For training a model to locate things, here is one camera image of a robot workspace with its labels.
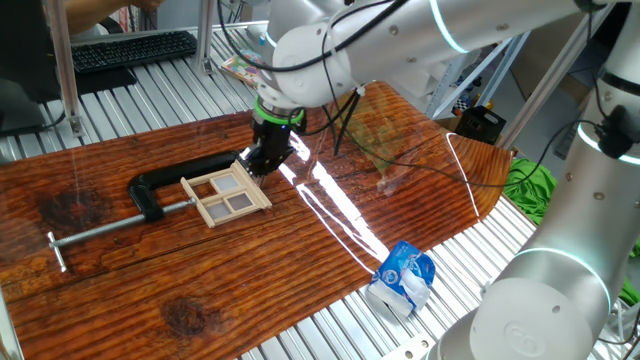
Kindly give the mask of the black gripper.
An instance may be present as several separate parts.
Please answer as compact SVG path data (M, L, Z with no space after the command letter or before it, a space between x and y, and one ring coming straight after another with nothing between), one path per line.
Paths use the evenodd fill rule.
M271 174L294 152L289 144L292 127L267 120L251 123L253 144L246 158L249 174L263 187Z

